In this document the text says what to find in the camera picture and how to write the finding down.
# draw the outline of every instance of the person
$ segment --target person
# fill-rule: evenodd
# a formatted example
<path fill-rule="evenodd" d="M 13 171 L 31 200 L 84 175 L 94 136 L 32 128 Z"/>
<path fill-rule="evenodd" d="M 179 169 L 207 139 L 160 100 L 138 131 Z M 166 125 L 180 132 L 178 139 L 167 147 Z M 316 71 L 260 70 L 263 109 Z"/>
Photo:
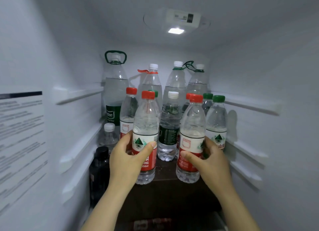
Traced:
<path fill-rule="evenodd" d="M 109 185 L 81 231 L 114 230 L 126 196 L 134 186 L 142 164 L 156 145 L 156 142 L 152 141 L 139 154 L 128 155 L 125 150 L 132 141 L 131 138 L 132 131 L 122 137 L 114 147 L 110 155 Z M 260 231 L 235 191 L 228 160 L 223 151 L 208 137 L 205 137 L 205 144 L 210 154 L 206 160 L 188 151 L 182 151 L 181 155 L 199 170 L 203 181 L 219 200 L 230 231 Z"/>

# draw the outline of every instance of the person's right hand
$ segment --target person's right hand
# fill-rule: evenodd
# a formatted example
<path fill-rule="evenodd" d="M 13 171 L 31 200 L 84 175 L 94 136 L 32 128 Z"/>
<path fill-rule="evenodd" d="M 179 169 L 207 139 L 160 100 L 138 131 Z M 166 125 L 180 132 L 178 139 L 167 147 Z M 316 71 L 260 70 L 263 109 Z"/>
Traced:
<path fill-rule="evenodd" d="M 182 151 L 181 155 L 198 169 L 209 189 L 217 198 L 220 198 L 223 194 L 234 191 L 228 159 L 207 136 L 205 136 L 205 144 L 210 151 L 207 160 L 202 160 L 189 151 Z"/>

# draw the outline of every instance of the green label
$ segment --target green label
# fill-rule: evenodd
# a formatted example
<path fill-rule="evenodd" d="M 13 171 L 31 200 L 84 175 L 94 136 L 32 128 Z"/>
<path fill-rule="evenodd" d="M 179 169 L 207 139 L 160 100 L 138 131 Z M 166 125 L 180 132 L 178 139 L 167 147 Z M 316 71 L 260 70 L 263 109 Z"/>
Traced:
<path fill-rule="evenodd" d="M 162 126 L 159 127 L 159 142 L 165 145 L 175 145 L 177 143 L 178 129 L 166 129 Z"/>
<path fill-rule="evenodd" d="M 120 126 L 120 112 L 121 106 L 107 106 L 106 105 L 106 117 L 109 123 Z"/>

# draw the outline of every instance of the bottle base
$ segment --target bottle base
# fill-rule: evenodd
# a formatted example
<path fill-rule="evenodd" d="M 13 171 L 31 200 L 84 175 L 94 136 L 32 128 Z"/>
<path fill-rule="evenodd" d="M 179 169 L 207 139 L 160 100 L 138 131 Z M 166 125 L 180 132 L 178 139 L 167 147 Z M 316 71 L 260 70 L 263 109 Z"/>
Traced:
<path fill-rule="evenodd" d="M 185 183 L 195 183 L 199 180 L 200 174 L 197 172 L 184 171 L 176 166 L 176 175 L 179 180 Z"/>
<path fill-rule="evenodd" d="M 138 185 L 149 184 L 151 181 L 153 181 L 154 177 L 155 177 L 155 168 L 150 171 L 141 171 L 140 174 L 138 175 L 136 184 Z"/>
<path fill-rule="evenodd" d="M 160 151 L 157 149 L 157 156 L 162 161 L 173 161 L 176 156 L 176 149 L 173 149 L 171 151 Z"/>

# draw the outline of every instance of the green bottle cap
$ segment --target green bottle cap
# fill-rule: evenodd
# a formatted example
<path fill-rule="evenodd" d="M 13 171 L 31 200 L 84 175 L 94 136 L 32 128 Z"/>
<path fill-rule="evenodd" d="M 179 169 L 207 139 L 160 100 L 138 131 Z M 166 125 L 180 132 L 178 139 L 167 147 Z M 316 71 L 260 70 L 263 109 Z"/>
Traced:
<path fill-rule="evenodd" d="M 204 97 L 204 99 L 212 100 L 213 99 L 213 94 L 212 93 L 204 93 L 203 97 Z"/>
<path fill-rule="evenodd" d="M 224 95 L 214 95 L 213 96 L 213 102 L 215 102 L 215 103 L 223 103 L 223 102 L 225 102 L 225 96 Z"/>
<path fill-rule="evenodd" d="M 157 98 L 157 96 L 159 95 L 158 91 L 156 91 L 156 90 L 150 89 L 150 90 L 148 90 L 148 91 L 155 92 L 155 98 Z"/>

